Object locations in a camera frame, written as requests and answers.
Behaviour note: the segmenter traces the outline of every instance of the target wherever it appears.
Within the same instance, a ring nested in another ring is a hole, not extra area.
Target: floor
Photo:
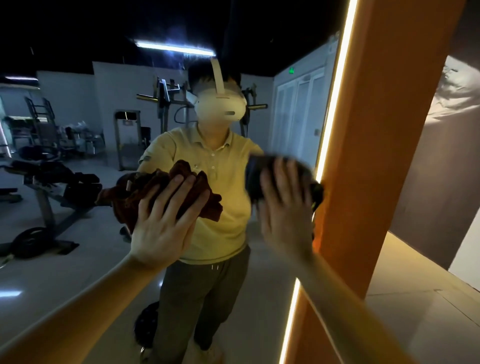
[[[102,159],[69,162],[97,174],[104,186],[121,175]],[[33,191],[0,170],[0,188],[18,187],[24,201],[0,204],[0,243],[41,226]],[[53,203],[58,218],[68,209]],[[128,252],[109,207],[96,207],[61,237],[80,247],[66,256],[13,260],[0,269],[0,345],[101,277]],[[228,364],[278,363],[294,277],[248,226],[252,255],[245,284],[216,340]],[[138,363],[133,322],[158,297],[160,274],[113,323],[85,363]],[[388,233],[369,288],[367,305],[419,363],[480,362],[480,293]]]

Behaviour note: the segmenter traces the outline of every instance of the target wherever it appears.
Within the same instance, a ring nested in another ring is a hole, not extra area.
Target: man
[[[193,94],[215,82],[213,63],[199,61],[188,69]],[[225,89],[240,91],[240,73],[223,65]],[[213,335],[230,315],[247,274],[250,248],[245,230],[251,204],[244,186],[250,154],[262,150],[250,139],[230,130],[221,115],[190,123],[157,137],[140,159],[139,171],[168,171],[179,159],[195,172],[203,170],[213,193],[222,196],[219,222],[199,218],[190,248],[169,266],[160,292],[153,358],[180,364],[189,339],[207,363],[221,363],[222,352]]]

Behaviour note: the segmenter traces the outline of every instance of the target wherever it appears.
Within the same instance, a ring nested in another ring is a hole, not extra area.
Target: shoe
[[[210,348],[208,348],[208,350],[200,349],[200,346],[198,346],[197,343],[195,343],[195,346],[198,348],[198,351],[200,352],[200,356],[202,358],[202,362],[204,364],[223,364],[224,363],[223,352],[219,348],[219,346],[216,345],[214,342],[212,343],[212,345],[210,345]]]

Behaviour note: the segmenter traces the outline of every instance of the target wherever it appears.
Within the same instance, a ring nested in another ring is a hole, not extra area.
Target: man's right hand
[[[258,203],[262,234],[289,263],[302,265],[313,257],[311,177],[299,181],[297,163],[282,158],[274,163],[278,193],[268,170],[260,175],[264,200]]]

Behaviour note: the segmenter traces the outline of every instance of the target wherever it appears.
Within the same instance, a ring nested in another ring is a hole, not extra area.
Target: vr headset
[[[238,85],[224,82],[218,59],[210,59],[213,68],[214,81],[198,84],[195,93],[187,91],[190,102],[198,119],[212,121],[238,121],[247,108],[247,100]]]

